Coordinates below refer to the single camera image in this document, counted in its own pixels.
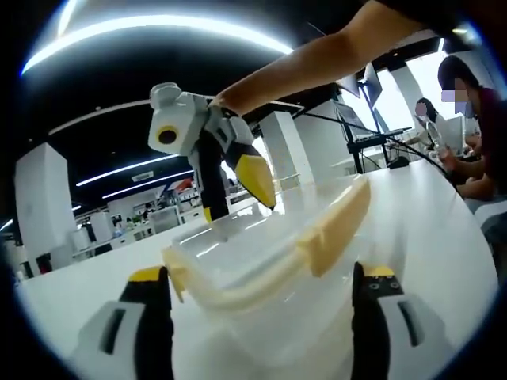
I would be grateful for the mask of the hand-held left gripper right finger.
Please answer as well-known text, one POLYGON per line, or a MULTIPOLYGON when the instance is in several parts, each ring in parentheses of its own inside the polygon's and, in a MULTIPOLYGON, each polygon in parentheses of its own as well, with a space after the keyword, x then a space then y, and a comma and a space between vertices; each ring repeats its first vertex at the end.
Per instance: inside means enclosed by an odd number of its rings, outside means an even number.
POLYGON ((433 379, 452 357, 445 325, 388 267, 353 269, 352 379, 433 379))

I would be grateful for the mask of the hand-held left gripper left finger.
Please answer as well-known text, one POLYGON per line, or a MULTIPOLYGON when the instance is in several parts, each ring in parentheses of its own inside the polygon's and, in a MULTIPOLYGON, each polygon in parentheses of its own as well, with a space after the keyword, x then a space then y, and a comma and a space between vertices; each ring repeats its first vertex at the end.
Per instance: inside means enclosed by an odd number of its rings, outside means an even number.
POLYGON ((168 270, 132 274, 117 300, 80 329, 80 379, 173 379, 173 321, 168 270))

